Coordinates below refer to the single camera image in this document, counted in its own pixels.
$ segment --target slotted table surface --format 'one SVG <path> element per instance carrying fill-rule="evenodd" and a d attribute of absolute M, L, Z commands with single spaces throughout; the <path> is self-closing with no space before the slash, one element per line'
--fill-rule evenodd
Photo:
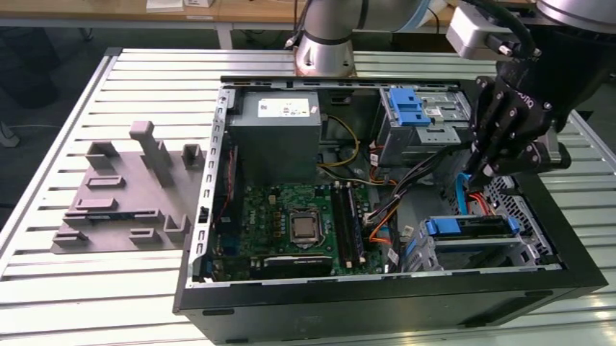
<path fill-rule="evenodd" d="M 473 79 L 495 64 L 448 54 L 356 54 L 361 77 Z M 181 251 L 55 255 L 62 216 L 82 182 L 94 140 L 139 150 L 130 124 L 151 120 L 169 150 L 209 146 L 221 75 L 293 76 L 289 52 L 125 49 L 106 56 L 23 199 L 0 233 L 3 345 L 208 345 L 171 313 Z M 574 115 L 560 133 L 574 156 L 567 171 L 543 175 L 610 286 L 560 301 L 499 328 L 308 340 L 293 345 L 616 345 L 616 161 Z"/>

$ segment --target blue drive bay latch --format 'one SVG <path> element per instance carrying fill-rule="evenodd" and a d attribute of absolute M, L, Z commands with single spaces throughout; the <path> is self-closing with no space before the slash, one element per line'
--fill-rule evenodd
<path fill-rule="evenodd" d="M 389 97 L 400 126 L 429 126 L 432 124 L 432 119 L 424 114 L 424 102 L 415 94 L 413 89 L 391 89 Z"/>

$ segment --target desk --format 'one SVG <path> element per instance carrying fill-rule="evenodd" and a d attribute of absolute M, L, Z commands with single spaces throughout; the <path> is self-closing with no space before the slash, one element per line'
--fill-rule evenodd
<path fill-rule="evenodd" d="M 439 13 L 443 27 L 449 26 L 452 16 L 452 7 Z M 146 0 L 0 1 L 2 26 L 214 29 L 222 49 L 233 48 L 232 30 L 292 30 L 293 20 L 292 0 L 216 0 L 210 8 L 186 6 L 185 11 L 169 13 L 147 13 Z M 435 26 L 431 19 L 416 32 L 432 33 Z"/>
<path fill-rule="evenodd" d="M 130 124 L 150 120 L 169 150 L 209 150 L 221 75 L 293 76 L 281 50 L 135 50 L 106 56 L 0 232 L 3 346 L 210 345 L 171 313 L 182 252 L 55 255 L 53 238 L 89 168 L 93 141 L 135 151 Z M 356 52 L 361 77 L 472 79 L 495 64 L 449 54 Z M 294 341 L 293 345 L 612 345 L 616 320 L 616 160 L 574 114 L 560 140 L 574 157 L 543 181 L 610 286 L 503 327 Z"/>

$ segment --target wooden desk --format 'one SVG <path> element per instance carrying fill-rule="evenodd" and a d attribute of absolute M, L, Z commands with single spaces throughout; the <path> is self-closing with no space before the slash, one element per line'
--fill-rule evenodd
<path fill-rule="evenodd" d="M 443 28 L 453 11 L 449 6 L 439 13 Z M 233 49 L 232 30 L 290 30 L 293 20 L 294 0 L 216 0 L 209 8 L 186 6 L 169 13 L 147 13 L 146 0 L 0 0 L 0 26 L 214 29 L 222 49 Z M 433 32 L 435 26 L 431 19 L 419 32 Z"/>
<path fill-rule="evenodd" d="M 294 21 L 294 0 L 220 0 L 222 1 L 218 21 L 221 22 L 261 22 L 261 23 L 293 23 Z M 528 0 L 503 0 L 508 4 L 526 4 Z M 301 13 L 305 0 L 300 3 Z M 452 22 L 456 8 L 448 6 L 437 14 L 441 27 L 448 27 Z M 427 24 L 436 26 L 436 19 L 432 18 Z"/>
<path fill-rule="evenodd" d="M 146 0 L 2 0 L 0 17 L 30 19 L 102 19 L 216 21 L 222 1 L 209 8 L 185 7 L 182 12 L 147 13 Z"/>

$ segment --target computer chassis frame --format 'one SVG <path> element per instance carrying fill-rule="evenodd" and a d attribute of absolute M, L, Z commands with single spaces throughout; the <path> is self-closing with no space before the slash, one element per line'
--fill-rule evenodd
<path fill-rule="evenodd" d="M 233 99 L 224 95 L 234 88 L 258 91 L 273 88 L 379 89 L 392 84 L 453 85 L 468 100 L 476 99 L 475 80 L 233 76 L 222 77 L 222 84 L 213 126 L 225 125 L 224 113 Z M 193 264 L 198 256 L 191 253 L 198 238 L 195 232 L 205 225 L 198 223 L 186 238 L 174 313 L 185 315 L 209 339 L 222 344 L 493 326 L 554 301 L 591 293 L 608 282 L 543 181 L 536 174 L 520 174 L 512 179 L 550 238 L 562 270 L 489 275 L 399 275 L 357 281 L 320 278 L 302 284 L 232 283 L 225 287 L 205 287 L 198 282 L 200 268 Z M 216 179 L 210 185 L 214 189 Z M 202 207 L 205 219 L 212 219 L 209 209 Z"/>

